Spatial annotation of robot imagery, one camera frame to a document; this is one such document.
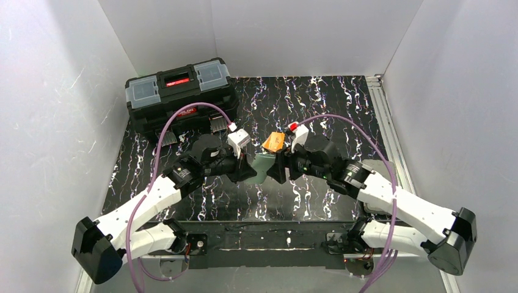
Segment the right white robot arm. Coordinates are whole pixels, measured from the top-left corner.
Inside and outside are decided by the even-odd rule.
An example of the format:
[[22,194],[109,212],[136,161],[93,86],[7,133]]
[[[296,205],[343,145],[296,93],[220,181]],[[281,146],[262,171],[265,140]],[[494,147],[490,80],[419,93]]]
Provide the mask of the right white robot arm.
[[393,184],[373,168],[345,159],[327,137],[311,136],[304,145],[275,154],[266,172],[278,183],[302,175],[325,179],[334,191],[368,203],[404,222],[391,227],[374,219],[359,219],[341,236],[324,242],[334,254],[383,248],[426,257],[450,275],[462,275],[477,240],[476,215],[467,208],[454,211],[432,204]]

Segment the aluminium frame rail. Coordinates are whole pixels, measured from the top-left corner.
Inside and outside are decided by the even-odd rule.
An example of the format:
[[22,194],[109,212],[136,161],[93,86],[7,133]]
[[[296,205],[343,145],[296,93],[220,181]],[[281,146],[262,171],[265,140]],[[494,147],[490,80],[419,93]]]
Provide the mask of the aluminium frame rail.
[[387,159],[394,164],[394,172],[397,174],[399,185],[406,191],[416,195],[417,192],[407,169],[403,149],[395,129],[382,76],[380,74],[367,76],[365,79],[387,153]]

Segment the mint green card holder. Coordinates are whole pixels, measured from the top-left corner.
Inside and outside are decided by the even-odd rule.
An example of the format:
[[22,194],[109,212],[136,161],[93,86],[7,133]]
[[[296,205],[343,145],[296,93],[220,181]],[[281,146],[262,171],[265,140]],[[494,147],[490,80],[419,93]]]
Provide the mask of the mint green card holder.
[[267,171],[274,165],[275,155],[257,153],[250,164],[250,166],[256,171],[256,175],[245,180],[247,184],[262,184],[265,182]]

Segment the black toolbox with grey lids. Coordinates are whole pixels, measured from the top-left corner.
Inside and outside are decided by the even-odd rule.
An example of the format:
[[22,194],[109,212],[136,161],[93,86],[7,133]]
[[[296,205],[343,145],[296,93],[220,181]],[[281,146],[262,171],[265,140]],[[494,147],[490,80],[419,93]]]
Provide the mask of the black toolbox with grey lids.
[[179,110],[169,132],[179,136],[192,129],[216,132],[222,109],[230,120],[238,116],[239,98],[223,59],[216,57],[167,71],[159,71],[125,84],[126,106],[133,129],[156,143],[168,119]]

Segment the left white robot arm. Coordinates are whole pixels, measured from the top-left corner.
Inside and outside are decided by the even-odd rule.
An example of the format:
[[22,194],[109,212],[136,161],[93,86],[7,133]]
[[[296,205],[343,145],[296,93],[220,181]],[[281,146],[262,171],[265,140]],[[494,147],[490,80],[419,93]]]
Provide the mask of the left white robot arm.
[[157,176],[150,190],[95,220],[81,219],[75,226],[72,256],[95,284],[102,284],[143,255],[159,250],[183,252],[188,244],[186,233],[174,228],[172,221],[149,229],[142,226],[201,188],[207,177],[224,175],[238,183],[256,176],[244,152],[249,142],[250,135],[243,129],[230,133],[226,142],[212,134],[199,136],[189,151]]

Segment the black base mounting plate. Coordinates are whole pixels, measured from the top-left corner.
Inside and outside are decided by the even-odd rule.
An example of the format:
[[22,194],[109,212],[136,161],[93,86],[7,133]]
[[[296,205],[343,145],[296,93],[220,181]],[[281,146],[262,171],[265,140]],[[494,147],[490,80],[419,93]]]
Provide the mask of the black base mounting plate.
[[359,236],[367,224],[352,222],[151,222],[130,237],[131,258],[183,255],[190,269],[220,267],[344,268],[345,258],[368,262],[371,248]]

